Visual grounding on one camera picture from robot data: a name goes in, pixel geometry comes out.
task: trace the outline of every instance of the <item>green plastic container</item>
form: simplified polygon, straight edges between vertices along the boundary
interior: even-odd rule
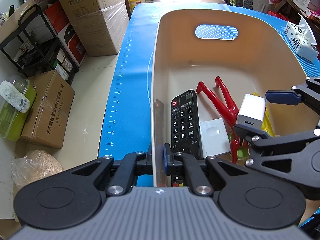
[[[36,91],[31,87],[30,81],[17,75],[10,76],[6,80],[13,84],[30,101],[31,108],[36,98]],[[29,110],[26,113],[21,113],[0,96],[0,137],[17,141],[21,135]]]

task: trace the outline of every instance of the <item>red figurine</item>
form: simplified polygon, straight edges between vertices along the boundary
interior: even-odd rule
[[[227,124],[231,127],[233,140],[230,143],[230,148],[232,153],[232,162],[236,163],[237,157],[238,157],[238,149],[240,147],[240,138],[233,131],[233,126],[236,124],[239,109],[236,106],[236,103],[231,98],[229,91],[227,87],[224,85],[224,83],[222,82],[221,78],[216,77],[215,82],[216,82],[216,86],[220,87],[223,97],[226,100],[227,106],[225,106],[224,103],[222,103],[220,99],[209,88],[207,88],[202,81],[198,83],[196,92],[197,94],[204,92],[206,96],[214,104],[214,106],[216,107],[217,111],[219,112],[223,120],[225,120]]]

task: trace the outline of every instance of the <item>white tissue paper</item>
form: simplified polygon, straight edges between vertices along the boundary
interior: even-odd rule
[[[295,52],[313,62],[319,52],[316,48],[316,39],[306,20],[301,16],[299,25],[287,22],[284,28],[285,34],[288,36]]]

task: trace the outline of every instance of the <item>beige plastic bin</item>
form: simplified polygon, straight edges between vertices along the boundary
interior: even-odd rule
[[[199,25],[233,26],[234,40],[201,39]],[[266,22],[235,12],[213,9],[171,11],[159,22],[152,70],[151,133],[154,186],[167,185],[163,144],[171,143],[170,103],[174,97],[196,90],[203,81],[220,99],[214,79],[220,76],[240,108],[246,93],[264,96],[267,90],[286,90],[302,84],[305,73],[286,42]],[[163,114],[156,113],[159,101]],[[204,93],[197,96],[199,121],[220,118]],[[303,104],[268,104],[275,134],[285,135],[315,127],[318,116]]]

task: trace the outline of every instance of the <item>black remote control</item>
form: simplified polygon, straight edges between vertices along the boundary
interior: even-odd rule
[[[197,95],[189,90],[171,102],[171,149],[200,159],[200,125]]]

